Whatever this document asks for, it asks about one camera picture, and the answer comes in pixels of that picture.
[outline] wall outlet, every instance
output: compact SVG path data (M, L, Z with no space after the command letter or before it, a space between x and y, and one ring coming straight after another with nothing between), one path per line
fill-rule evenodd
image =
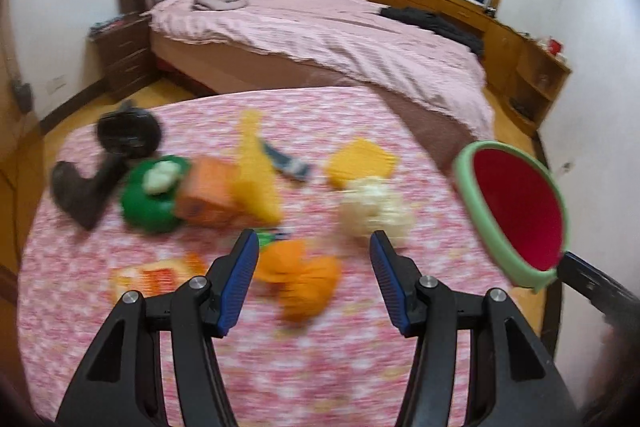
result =
M63 86L66 86L66 78L65 75L62 74L47 82L47 92L49 95L52 95Z

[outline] table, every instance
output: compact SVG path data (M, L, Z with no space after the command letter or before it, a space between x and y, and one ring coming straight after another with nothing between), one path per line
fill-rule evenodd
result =
M262 135L283 152L310 162L300 187L279 179L284 225L311 240L318 253L342 258L343 277L329 308L302 330L284 327L278 305L250 288L238 325L215 341L218 361L241 426L392 425L401 404L414 340L391 325L367 249L337 232L338 192L322 173L328 156L354 136L399 156L392 184L415 214L404 254L424 274L450 288L484 294L509 283L479 244L449 182L412 135L365 87L321 87L228 94L154 110L162 124L162 153L233 158L239 113L262 111ZM71 133L60 159L94 173L101 149L93 126ZM22 258L18 331L33 405L56 415L68 383L113 301L110 269L178 257L188 251L207 263L228 253L239 230L181 227L169 235L132 232L113 197L98 227L82 231L44 194ZM468 335L458 342L452 425L463 421L468 382ZM170 338L161 339L168 420L182 425Z

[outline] pink bedsheet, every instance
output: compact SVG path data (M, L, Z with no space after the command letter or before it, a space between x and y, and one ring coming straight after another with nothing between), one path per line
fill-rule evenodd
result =
M263 136L314 165L298 186L278 179L284 225L309 240L314 253L340 256L342 280L328 309L307 328L287 328L278 304L252 283L238 325L214 341L229 400L241 426L388 427L393 425L414 355L414 340L391 325L367 249L337 231L340 194L322 167L335 150L367 137L399 157L392 185L415 216L404 255L450 288L483 295L510 288L474 233L446 178L401 120L364 87L252 91L156 108L162 153L233 158L242 109L262 111ZM101 149L93 126L72 133L60 159L91 175ZM239 230L184 226L148 237L129 230L118 196L87 233L43 195L22 256L18 303L20 350L33 405L53 418L86 348L112 306L110 269L180 257L207 263L228 253ZM450 423L461 425L468 384L468 335L460 334ZM162 377L170 425L179 427L171 342L161 341Z
M478 139L492 139L493 111L482 95L484 70L466 46L377 15L366 0L246 0L225 12L165 0L151 27L190 44L224 42L259 54L312 60L360 82L399 92L453 117Z

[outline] yellow toy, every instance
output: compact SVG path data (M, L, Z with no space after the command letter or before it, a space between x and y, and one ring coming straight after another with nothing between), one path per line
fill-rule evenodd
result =
M260 113L244 111L240 120L238 175L232 183L235 200L242 209L265 225L276 226L282 220L276 191L276 172L258 137Z
M329 182L342 189L348 182L368 176L388 178L397 162L396 156L372 141L356 138L329 158L325 172Z
M282 318L302 323L319 315L334 296L340 280L340 261L323 255L304 259L301 239L274 241L260 250L254 277L278 285Z

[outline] wooden floor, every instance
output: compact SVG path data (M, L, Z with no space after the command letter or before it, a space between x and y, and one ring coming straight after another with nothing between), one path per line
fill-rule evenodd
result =
M487 89L484 90L484 95L495 111L495 138L535 156L530 138L507 117L495 95ZM176 86L171 81L162 79L151 86L144 87L129 98L135 100L138 107L151 108L168 103L181 102L182 100L190 100L194 97L190 92ZM58 151L71 131L95 123L100 115L113 110L118 105L119 103L114 104L108 95L101 95L52 129L44 137L45 172L49 172L55 164ZM510 295L518 302L534 330L540 334L545 293L540 292L534 295L530 290L514 288Z

